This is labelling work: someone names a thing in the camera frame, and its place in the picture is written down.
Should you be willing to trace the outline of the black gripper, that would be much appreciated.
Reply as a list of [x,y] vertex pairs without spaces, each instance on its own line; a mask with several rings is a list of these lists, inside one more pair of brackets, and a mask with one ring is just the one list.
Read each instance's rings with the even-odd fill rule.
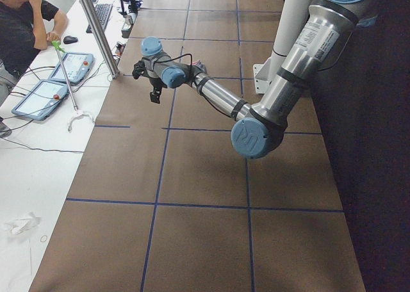
[[153,103],[159,104],[162,89],[166,88],[166,84],[160,78],[151,78],[153,91],[150,93],[150,100]]

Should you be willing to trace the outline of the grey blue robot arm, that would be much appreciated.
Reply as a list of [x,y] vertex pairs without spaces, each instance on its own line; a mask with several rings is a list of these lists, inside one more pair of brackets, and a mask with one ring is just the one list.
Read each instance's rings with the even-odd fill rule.
[[378,0],[284,0],[271,56],[253,66],[261,100],[249,104],[209,76],[200,62],[180,63],[164,50],[159,38],[141,44],[142,58],[133,77],[146,77],[159,102],[164,88],[189,85],[217,111],[234,120],[231,143],[241,156],[266,156],[282,142],[288,115],[309,87],[309,79],[332,68],[352,32],[377,20]]

